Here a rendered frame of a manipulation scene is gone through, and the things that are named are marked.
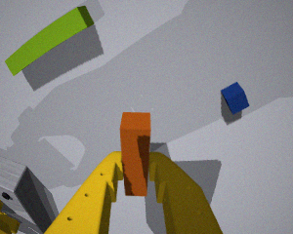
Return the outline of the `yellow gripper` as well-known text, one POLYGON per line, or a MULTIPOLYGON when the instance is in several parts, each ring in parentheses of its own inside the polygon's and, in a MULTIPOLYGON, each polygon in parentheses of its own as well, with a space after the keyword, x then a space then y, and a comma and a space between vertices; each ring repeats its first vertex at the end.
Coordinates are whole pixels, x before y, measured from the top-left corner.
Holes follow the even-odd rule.
MULTIPOLYGON (((162 203, 167 234, 223 234, 201 187, 160 152, 149 152, 149 180, 162 203)), ((108 234, 111 202, 123 180, 121 151, 92 171, 44 234, 108 234)))

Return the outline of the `small blue cube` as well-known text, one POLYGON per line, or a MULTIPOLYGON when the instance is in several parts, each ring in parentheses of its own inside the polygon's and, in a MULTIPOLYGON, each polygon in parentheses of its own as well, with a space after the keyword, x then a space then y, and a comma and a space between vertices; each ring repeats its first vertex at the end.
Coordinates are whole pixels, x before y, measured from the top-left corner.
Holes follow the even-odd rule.
POLYGON ((237 82, 222 89, 221 92, 232 115, 249 106, 246 94, 237 82))

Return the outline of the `lime green rod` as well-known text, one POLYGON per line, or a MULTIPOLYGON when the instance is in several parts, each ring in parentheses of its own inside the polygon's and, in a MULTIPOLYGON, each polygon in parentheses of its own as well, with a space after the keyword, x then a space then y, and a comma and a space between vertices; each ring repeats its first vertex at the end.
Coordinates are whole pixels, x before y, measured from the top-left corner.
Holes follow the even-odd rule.
POLYGON ((61 42, 93 24, 86 6, 76 7, 33 36, 5 62, 15 76, 61 42))

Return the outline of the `orange rod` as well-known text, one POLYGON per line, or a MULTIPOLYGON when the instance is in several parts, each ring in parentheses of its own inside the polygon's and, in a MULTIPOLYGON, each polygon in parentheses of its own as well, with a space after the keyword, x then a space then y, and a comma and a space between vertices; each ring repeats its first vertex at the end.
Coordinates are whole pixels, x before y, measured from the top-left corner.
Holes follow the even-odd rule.
POLYGON ((146 196, 150 113, 123 112, 120 140, 125 196, 146 196))

